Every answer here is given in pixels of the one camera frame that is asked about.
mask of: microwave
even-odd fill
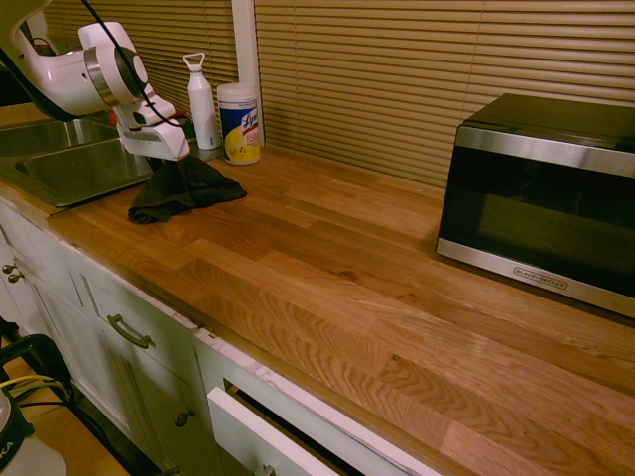
[[[437,252],[635,317],[635,108],[505,94],[464,120]]]

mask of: metal pull handle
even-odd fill
[[[175,416],[175,426],[177,428],[182,428],[188,422],[188,417],[193,417],[194,412],[192,409],[186,409],[184,412],[181,412]]]
[[[135,337],[134,335],[129,334],[121,327],[119,327],[119,322],[123,322],[123,317],[121,314],[116,315],[106,315],[108,319],[108,323],[112,326],[113,329],[117,331],[117,333],[126,339],[131,344],[136,345],[137,347],[141,347],[142,349],[149,349],[150,344],[152,344],[152,339],[149,335],[144,335],[143,337]]]
[[[22,273],[18,273],[17,275],[9,275],[7,281],[12,285],[15,285],[17,282],[20,281],[20,278],[24,278],[24,275]]]
[[[269,465],[263,468],[262,471],[254,471],[254,476],[276,476],[276,469]]]

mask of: bottle loop handle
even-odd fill
[[[193,59],[196,57],[200,57],[199,62],[195,62]],[[202,71],[202,64],[205,61],[205,53],[190,53],[189,55],[183,55],[183,62],[186,64],[188,69],[192,72]]]

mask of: window blinds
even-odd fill
[[[190,113],[190,73],[182,56],[205,52],[204,73],[214,89],[238,81],[231,0],[92,0],[104,21],[121,23],[155,91]],[[78,0],[53,0],[45,10],[49,31],[79,48],[77,30],[94,19]]]
[[[635,106],[633,1],[256,0],[266,139],[445,186],[504,92]]]

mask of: black cloth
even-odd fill
[[[187,156],[162,162],[128,210],[133,223],[165,222],[184,210],[242,198],[247,192],[201,159]]]

